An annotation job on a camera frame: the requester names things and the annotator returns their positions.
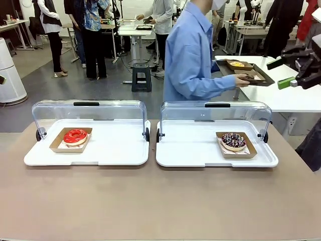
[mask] white cylindrical machine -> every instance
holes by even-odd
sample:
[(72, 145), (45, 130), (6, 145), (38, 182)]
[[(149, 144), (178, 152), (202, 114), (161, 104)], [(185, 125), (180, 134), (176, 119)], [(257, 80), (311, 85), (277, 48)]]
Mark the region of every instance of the white cylindrical machine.
[(0, 38), (0, 75), (6, 78), (0, 84), (0, 104), (13, 105), (27, 99), (25, 87), (3, 38)]

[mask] white shirt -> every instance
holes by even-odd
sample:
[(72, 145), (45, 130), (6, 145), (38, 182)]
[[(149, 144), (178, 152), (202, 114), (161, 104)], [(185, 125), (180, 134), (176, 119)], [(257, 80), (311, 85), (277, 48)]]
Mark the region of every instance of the white shirt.
[(49, 9), (45, 6), (45, 0), (38, 0), (38, 5), (41, 11), (41, 15), (40, 15), (40, 21), (42, 26), (44, 27), (45, 33), (57, 33), (60, 32), (62, 30), (62, 27), (60, 27), (57, 24), (44, 24), (44, 14), (58, 19), (59, 20), (59, 14), (54, 13), (54, 12), (50, 12)]
[(144, 13), (145, 18), (155, 19), (155, 33), (169, 34), (172, 30), (172, 16), (174, 12), (173, 0), (154, 0), (150, 9)]

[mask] transparent dome lid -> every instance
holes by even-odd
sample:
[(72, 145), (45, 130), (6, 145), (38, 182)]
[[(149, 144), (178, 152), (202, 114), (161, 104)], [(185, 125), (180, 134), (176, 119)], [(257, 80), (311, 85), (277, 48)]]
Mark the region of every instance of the transparent dome lid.
[(246, 121), (257, 130), (258, 138), (266, 138), (268, 125), (272, 118), (272, 110), (264, 103), (250, 101), (234, 102), (205, 102), (205, 101), (177, 101), (165, 102), (160, 109), (159, 139), (166, 136), (167, 126), (173, 122), (184, 124), (194, 121), (212, 122), (214, 125), (222, 121), (233, 121), (233, 125)]
[(61, 120), (113, 121), (127, 119), (141, 121), (144, 138), (147, 121), (146, 106), (138, 100), (43, 100), (32, 108), (41, 139), (50, 127)]

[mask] face mask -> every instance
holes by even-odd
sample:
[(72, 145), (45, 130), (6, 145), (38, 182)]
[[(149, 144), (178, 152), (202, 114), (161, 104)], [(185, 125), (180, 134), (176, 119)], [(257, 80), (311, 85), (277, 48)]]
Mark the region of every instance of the face mask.
[(220, 9), (227, 0), (213, 0), (212, 10)]

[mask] black vest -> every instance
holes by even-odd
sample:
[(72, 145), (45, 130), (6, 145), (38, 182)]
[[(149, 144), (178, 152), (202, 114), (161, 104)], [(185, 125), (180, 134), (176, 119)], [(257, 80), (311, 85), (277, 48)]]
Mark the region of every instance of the black vest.
[[(45, 0), (45, 6), (48, 8), (50, 12), (56, 13), (55, 5), (52, 0)], [(35, 17), (40, 20), (41, 10), (38, 6), (38, 1), (34, 0), (34, 8), (35, 8)], [(62, 26), (60, 20), (55, 18), (51, 18), (44, 14), (44, 24), (56, 24)]]

